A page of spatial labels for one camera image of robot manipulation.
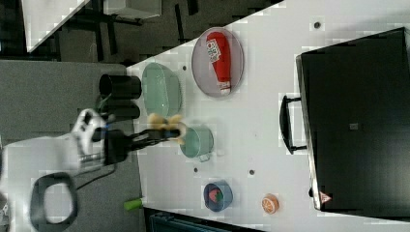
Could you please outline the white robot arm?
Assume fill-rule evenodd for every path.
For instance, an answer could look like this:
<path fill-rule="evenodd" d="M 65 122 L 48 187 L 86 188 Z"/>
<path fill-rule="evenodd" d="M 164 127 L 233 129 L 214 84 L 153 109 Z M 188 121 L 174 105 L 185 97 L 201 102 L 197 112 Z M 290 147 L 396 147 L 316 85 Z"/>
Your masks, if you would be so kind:
<path fill-rule="evenodd" d="M 1 149 L 1 223 L 10 232 L 64 232 L 78 215 L 80 187 L 73 178 L 115 165 L 129 152 L 157 145 L 180 135 L 176 130 L 148 129 L 126 135 L 98 128 L 18 141 Z M 46 192 L 63 187 L 69 213 L 54 221 L 46 207 Z"/>

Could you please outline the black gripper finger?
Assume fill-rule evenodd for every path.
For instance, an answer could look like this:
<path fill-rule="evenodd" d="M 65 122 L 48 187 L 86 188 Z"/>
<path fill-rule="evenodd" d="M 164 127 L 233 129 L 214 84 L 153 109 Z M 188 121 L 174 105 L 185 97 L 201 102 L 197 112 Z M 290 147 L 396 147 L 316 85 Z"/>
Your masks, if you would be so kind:
<path fill-rule="evenodd" d="M 179 130 L 166 129 L 147 129 L 139 133 L 130 135 L 130 139 L 134 144 L 138 145 L 155 145 L 163 141 L 177 138 L 181 135 Z"/>

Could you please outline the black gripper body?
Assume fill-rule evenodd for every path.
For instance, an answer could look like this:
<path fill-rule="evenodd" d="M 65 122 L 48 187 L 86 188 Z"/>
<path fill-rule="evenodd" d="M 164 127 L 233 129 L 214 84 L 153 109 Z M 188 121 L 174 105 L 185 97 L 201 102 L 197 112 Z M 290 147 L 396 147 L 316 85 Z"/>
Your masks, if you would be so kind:
<path fill-rule="evenodd" d="M 132 139 L 121 130 L 109 130 L 104 135 L 104 164 L 124 161 L 131 150 Z"/>

